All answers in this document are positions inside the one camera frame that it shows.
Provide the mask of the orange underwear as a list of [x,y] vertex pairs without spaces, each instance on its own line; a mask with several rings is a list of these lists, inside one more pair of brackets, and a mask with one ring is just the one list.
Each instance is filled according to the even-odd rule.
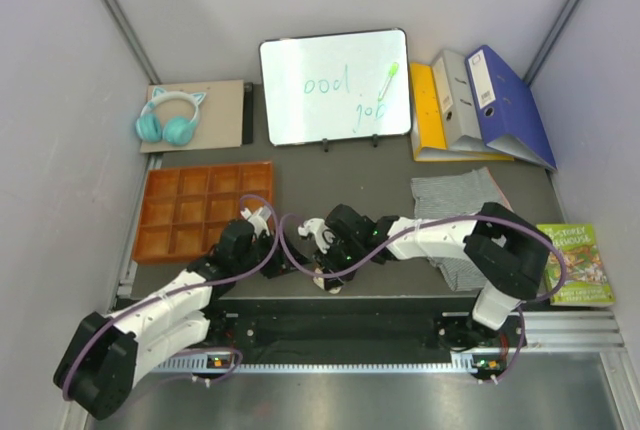
[[324,268],[320,267],[320,266],[316,266],[314,268],[314,274],[315,276],[313,277],[312,281],[313,283],[319,287],[321,290],[332,294],[332,295],[337,295],[341,292],[342,288],[345,285],[345,281],[343,278],[339,277],[339,278],[331,278],[331,279],[327,279],[327,278],[322,278],[320,277],[320,274],[322,274],[324,272]]

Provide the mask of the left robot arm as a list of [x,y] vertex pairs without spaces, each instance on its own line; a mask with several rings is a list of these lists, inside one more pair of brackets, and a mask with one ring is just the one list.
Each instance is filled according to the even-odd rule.
[[266,207],[244,210],[210,250],[161,289],[123,310],[86,316],[53,375],[64,399],[106,419],[159,364],[198,343],[220,344],[227,324],[205,310],[273,263],[277,239],[270,220]]

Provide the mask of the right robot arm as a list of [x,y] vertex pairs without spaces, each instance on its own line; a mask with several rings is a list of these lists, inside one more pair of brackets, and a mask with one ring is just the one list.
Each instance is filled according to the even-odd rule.
[[367,256],[383,264],[417,258],[452,259],[471,265],[486,279],[476,299],[466,330],[476,344],[498,339],[508,315],[537,296],[551,253],[551,240],[499,203],[487,202],[476,214],[441,221],[397,215],[374,221],[344,204],[324,218],[298,227],[312,238],[318,266],[334,277]]

